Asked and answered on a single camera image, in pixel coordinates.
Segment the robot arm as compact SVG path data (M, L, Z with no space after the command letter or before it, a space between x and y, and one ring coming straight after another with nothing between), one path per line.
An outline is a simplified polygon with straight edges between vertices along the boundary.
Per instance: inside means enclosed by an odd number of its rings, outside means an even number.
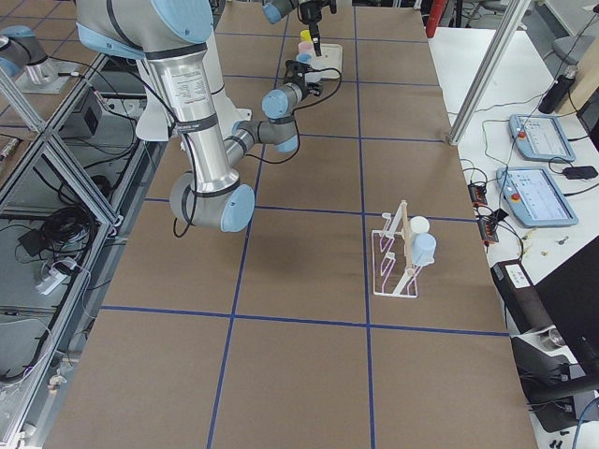
M293 152L300 144L295 110L309 93L312 67L285 63L285 82L262 100L264 121L239 121L222 134L204 58L213 33L207 1L79 1L80 42L111 56L146 62L147 89L176 132L191 169L177 180L169 204L188 225L239 232L251 221L253 189L241 183L235 164L256 144Z
M319 23L323 18L322 11L326 7L331 14L337 13L335 0L272 0L266 1L262 10L271 24L279 22L291 12L296 11L299 21L308 26L315 55L320 57L322 51Z

